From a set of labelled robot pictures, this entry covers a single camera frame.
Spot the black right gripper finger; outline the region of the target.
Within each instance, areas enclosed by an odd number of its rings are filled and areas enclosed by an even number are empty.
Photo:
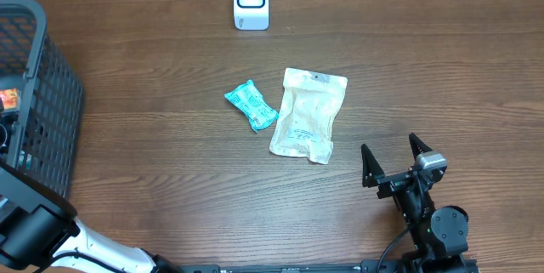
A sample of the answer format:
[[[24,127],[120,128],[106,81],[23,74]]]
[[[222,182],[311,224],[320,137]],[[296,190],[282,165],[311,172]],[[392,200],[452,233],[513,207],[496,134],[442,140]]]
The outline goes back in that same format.
[[[427,146],[415,133],[409,134],[409,142],[412,155],[417,168],[428,168],[432,163],[429,158],[433,156],[433,150]]]
[[[366,144],[361,146],[361,155],[363,162],[362,185],[368,188],[377,186],[378,180],[385,176],[383,169]]]

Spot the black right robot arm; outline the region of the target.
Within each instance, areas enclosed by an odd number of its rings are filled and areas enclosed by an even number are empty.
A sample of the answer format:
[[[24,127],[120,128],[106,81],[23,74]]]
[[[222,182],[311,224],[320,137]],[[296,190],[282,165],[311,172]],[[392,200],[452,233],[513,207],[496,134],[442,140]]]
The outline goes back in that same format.
[[[468,214],[458,206],[436,208],[429,194],[447,169],[438,151],[409,135],[414,164],[403,173],[386,175],[367,145],[361,146],[362,185],[376,187],[380,199],[391,197],[406,223],[378,260],[363,260],[363,272],[477,272],[466,260]]]

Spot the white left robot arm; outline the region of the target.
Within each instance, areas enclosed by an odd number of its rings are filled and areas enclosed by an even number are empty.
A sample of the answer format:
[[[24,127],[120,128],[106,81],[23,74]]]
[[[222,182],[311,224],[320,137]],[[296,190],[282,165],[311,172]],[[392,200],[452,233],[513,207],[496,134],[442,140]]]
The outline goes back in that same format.
[[[115,242],[88,228],[59,193],[1,162],[1,264],[38,272],[179,272],[159,254]]]

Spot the beige resealable pouch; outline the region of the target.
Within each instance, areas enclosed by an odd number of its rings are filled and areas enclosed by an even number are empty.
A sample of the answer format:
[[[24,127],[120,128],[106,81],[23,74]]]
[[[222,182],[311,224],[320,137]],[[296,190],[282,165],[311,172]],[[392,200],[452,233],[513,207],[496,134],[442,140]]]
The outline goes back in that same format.
[[[287,68],[269,150],[278,156],[305,157],[327,164],[333,151],[333,122],[347,86],[346,77]]]

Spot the teal snack packet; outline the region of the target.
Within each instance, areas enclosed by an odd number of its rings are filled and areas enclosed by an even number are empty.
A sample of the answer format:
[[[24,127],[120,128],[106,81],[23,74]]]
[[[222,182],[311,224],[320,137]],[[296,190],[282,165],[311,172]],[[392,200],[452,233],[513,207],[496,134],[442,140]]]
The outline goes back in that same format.
[[[246,116],[254,132],[266,129],[279,117],[279,113],[265,102],[251,79],[224,97]]]

